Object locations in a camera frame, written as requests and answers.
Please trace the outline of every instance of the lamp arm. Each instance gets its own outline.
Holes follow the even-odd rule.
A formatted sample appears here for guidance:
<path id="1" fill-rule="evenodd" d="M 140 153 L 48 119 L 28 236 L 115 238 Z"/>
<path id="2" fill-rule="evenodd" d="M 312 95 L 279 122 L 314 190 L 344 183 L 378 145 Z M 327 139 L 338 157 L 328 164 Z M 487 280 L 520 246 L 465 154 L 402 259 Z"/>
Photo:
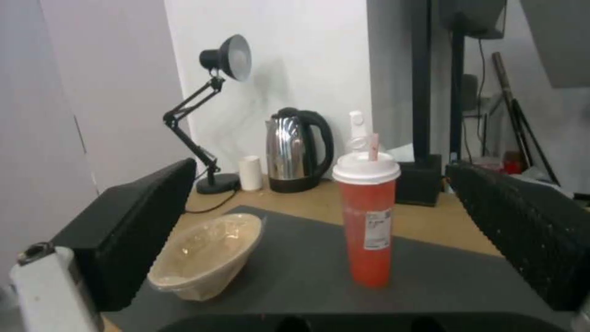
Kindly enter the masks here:
<path id="1" fill-rule="evenodd" d="M 163 120 L 168 128 L 176 134 L 176 136 L 205 164 L 209 172 L 218 172 L 220 168 L 217 167 L 217 158 L 215 158 L 210 152 L 195 144 L 191 138 L 178 126 L 178 122 L 192 113 L 195 109 L 199 108 L 205 102 L 213 98 L 219 92 L 223 86 L 225 80 L 219 76 L 213 76 L 211 80 L 205 83 L 200 89 L 195 91 L 188 98 L 183 100 L 180 104 L 174 107 L 172 110 L 164 114 Z M 193 106 L 185 108 L 184 106 L 203 93 L 209 87 L 213 88 L 213 91 L 204 97 L 202 100 L 194 104 Z"/>

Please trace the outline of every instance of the white bottle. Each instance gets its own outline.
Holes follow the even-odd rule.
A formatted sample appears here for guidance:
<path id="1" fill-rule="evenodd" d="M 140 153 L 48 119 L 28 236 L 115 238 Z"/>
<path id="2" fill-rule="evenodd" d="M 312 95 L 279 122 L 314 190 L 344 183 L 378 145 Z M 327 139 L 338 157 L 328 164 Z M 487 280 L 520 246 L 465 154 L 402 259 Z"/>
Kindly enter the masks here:
<path id="1" fill-rule="evenodd" d="M 350 140 L 346 143 L 346 153 L 367 152 L 371 144 L 372 135 L 367 133 L 365 118 L 359 110 L 348 113 L 350 117 Z"/>

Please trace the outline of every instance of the kettle handle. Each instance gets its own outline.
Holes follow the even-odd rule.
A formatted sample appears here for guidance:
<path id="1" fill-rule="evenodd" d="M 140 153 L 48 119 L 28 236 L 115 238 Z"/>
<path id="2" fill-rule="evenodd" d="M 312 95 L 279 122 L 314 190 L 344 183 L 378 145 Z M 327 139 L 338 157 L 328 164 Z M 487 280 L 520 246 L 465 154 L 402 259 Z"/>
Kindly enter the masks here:
<path id="1" fill-rule="evenodd" d="M 319 180 L 322 175 L 330 169 L 332 161 L 334 160 L 334 137 L 332 136 L 332 131 L 326 120 L 316 112 L 300 110 L 297 115 L 303 120 L 304 124 L 316 126 L 320 129 L 322 140 L 326 148 L 326 156 L 324 157 L 324 160 L 317 165 L 317 168 L 312 174 L 313 177 Z"/>

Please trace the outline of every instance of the bowl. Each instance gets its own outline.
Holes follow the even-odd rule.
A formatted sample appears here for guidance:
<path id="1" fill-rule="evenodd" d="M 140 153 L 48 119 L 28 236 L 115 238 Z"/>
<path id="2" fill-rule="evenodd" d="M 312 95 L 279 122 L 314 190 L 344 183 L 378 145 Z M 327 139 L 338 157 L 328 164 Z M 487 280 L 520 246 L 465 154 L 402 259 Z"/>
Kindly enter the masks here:
<path id="1" fill-rule="evenodd" d="M 147 274 L 157 290 L 184 300 L 205 301 L 221 293 L 260 240 L 262 221 L 227 214 L 171 237 Z"/>

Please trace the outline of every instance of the cable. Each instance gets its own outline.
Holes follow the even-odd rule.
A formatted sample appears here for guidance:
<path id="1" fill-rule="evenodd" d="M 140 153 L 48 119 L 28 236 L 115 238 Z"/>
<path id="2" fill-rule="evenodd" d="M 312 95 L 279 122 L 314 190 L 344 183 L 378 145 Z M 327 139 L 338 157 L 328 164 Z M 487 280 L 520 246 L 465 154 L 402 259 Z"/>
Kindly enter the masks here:
<path id="1" fill-rule="evenodd" d="M 479 133 L 480 129 L 480 121 L 481 121 L 481 92 L 483 91 L 483 84 L 486 82 L 486 58 L 483 56 L 483 47 L 481 46 L 481 38 L 477 40 L 479 43 L 480 49 L 480 56 L 481 56 L 481 85 L 479 91 L 477 92 L 477 139 L 479 139 L 481 146 L 483 147 L 483 151 L 489 155 L 491 155 L 490 151 L 487 147 L 483 144 L 483 139 Z"/>
<path id="2" fill-rule="evenodd" d="M 467 150 L 467 156 L 469 157 L 469 163 L 473 164 L 473 159 L 471 158 L 471 151 L 469 150 L 469 144 L 467 144 L 467 125 L 465 124 L 465 117 L 462 116 L 461 120 L 463 122 L 463 142 L 465 143 L 465 150 Z"/>
<path id="3" fill-rule="evenodd" d="M 197 175 L 195 177 L 195 179 L 193 180 L 193 182 L 195 182 L 196 180 L 200 179 L 203 175 L 205 175 L 205 173 L 207 173 L 208 170 L 209 170 L 209 167 L 206 167 L 203 172 L 201 172 L 199 175 Z"/>
<path id="4" fill-rule="evenodd" d="M 209 167 L 206 167 L 205 170 L 203 172 L 201 172 L 199 175 L 197 175 L 194 179 L 194 181 L 199 180 L 203 175 L 205 175 L 205 173 L 207 173 L 207 171 L 209 170 Z M 228 197 L 226 198 L 224 201 L 222 201 L 220 204 L 217 204 L 214 207 L 211 207 L 209 209 L 206 210 L 201 210 L 201 211 L 189 211 L 189 210 L 185 210 L 185 213 L 191 213 L 191 214 L 201 214 L 201 213 L 207 213 L 207 212 L 211 212 L 219 207 L 221 207 L 223 204 L 227 203 L 230 199 L 232 199 L 236 194 L 238 193 L 237 189 L 234 189 L 234 192 Z"/>
<path id="5" fill-rule="evenodd" d="M 223 204 L 227 203 L 230 199 L 234 198 L 234 196 L 238 193 L 237 189 L 234 189 L 234 192 L 225 200 L 223 200 L 221 203 L 217 204 L 214 207 L 210 207 L 208 209 L 205 210 L 200 210 L 200 211 L 189 211 L 189 210 L 185 210 L 185 213 L 190 213 L 190 214 L 201 214 L 201 213 L 207 213 L 207 212 L 211 212 L 215 209 L 220 208 Z"/>

